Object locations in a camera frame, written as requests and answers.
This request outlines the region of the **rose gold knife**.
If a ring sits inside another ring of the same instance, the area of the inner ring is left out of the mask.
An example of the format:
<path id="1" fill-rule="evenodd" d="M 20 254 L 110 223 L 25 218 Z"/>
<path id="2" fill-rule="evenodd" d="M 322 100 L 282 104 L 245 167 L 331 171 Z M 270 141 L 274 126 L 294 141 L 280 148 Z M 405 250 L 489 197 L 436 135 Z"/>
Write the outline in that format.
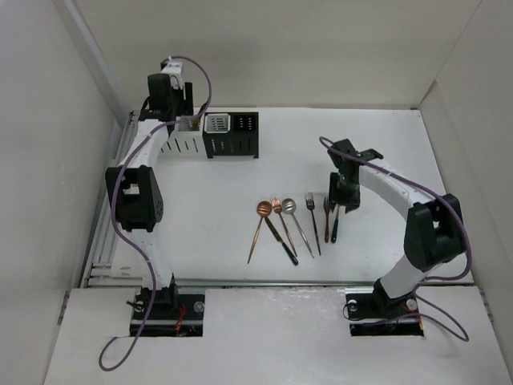
<path id="1" fill-rule="evenodd" d="M 204 104 L 201 105 L 200 110 L 196 114 L 196 118 L 194 120 L 192 120 L 192 130 L 193 131 L 200 130 L 201 117 L 207 111 L 207 109 L 208 109 L 208 103 L 205 102 Z"/>

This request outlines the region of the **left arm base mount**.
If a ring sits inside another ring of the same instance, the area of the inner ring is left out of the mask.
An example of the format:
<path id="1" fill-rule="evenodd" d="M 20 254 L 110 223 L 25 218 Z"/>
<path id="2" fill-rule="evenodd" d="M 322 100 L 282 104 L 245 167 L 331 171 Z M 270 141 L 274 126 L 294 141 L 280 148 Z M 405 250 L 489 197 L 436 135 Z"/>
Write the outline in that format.
<path id="1" fill-rule="evenodd" d="M 155 304 L 146 321 L 141 337 L 202 337 L 205 293 L 182 293 L 175 309 Z"/>

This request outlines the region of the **gold fork green handle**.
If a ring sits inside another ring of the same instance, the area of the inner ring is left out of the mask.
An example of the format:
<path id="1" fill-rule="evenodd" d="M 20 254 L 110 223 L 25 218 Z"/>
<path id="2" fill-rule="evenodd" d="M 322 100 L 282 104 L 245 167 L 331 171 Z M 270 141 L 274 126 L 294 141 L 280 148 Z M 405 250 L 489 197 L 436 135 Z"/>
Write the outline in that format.
<path id="1" fill-rule="evenodd" d="M 332 228 L 331 236 L 330 236 L 330 242 L 332 244 L 334 244 L 337 241 L 337 234 L 338 234 L 338 227 L 339 227 L 339 218 L 340 218 L 340 209 L 341 209 L 341 206 L 337 205 L 335 210 L 334 210 L 335 219 L 334 219 L 334 222 L 333 222 L 333 228 Z"/>

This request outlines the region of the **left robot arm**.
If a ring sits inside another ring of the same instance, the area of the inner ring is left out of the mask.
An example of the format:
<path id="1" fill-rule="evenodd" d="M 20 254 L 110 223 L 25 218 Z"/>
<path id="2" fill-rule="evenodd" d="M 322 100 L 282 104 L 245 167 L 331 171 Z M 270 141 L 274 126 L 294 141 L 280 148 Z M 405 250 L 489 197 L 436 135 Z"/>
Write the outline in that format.
<path id="1" fill-rule="evenodd" d="M 151 308 L 161 317 L 174 316 L 179 298 L 168 289 L 172 272 L 162 258 L 156 225 L 164 216 L 164 200 L 153 167 L 161 148 L 184 113 L 184 89 L 174 75 L 159 73 L 147 77 L 149 96 L 136 125 L 128 154 L 116 167 L 105 172 L 113 225 L 119 237 L 138 254 L 143 272 L 145 301 L 151 292 Z"/>

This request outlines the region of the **copper small fork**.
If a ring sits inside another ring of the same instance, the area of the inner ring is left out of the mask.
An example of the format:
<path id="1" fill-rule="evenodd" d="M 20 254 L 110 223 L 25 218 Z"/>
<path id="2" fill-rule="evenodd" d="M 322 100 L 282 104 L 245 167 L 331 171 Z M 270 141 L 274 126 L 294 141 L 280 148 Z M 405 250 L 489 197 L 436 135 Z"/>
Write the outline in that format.
<path id="1" fill-rule="evenodd" d="M 325 213 L 325 234 L 324 234 L 324 241 L 325 243 L 329 243 L 330 235 L 329 235 L 329 214 L 330 214 L 330 208 L 329 208 L 329 199 L 327 196 L 324 198 L 323 202 L 323 209 Z"/>

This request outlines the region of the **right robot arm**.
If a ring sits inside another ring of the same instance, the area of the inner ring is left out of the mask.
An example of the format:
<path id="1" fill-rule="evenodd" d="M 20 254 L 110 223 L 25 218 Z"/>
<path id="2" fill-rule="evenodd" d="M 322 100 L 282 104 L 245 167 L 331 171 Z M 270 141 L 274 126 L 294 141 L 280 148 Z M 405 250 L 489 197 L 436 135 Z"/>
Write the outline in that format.
<path id="1" fill-rule="evenodd" d="M 374 149 L 357 151 L 348 139 L 320 139 L 336 168 L 329 176 L 329 207 L 353 212 L 361 205 L 361 189 L 378 194 L 406 222 L 403 255 L 375 283 L 373 310 L 382 316 L 396 311 L 432 270 L 461 254 L 471 255 L 460 202 L 441 196 L 394 170 Z"/>

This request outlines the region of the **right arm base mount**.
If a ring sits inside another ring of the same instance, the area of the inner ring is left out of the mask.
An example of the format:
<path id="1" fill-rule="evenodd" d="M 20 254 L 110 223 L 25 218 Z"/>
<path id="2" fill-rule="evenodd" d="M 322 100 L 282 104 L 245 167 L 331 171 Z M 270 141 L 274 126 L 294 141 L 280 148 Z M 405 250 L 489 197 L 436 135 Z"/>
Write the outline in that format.
<path id="1" fill-rule="evenodd" d="M 389 305 L 381 305 L 370 292 L 348 291 L 345 300 L 352 337 L 424 336 L 413 294 Z"/>

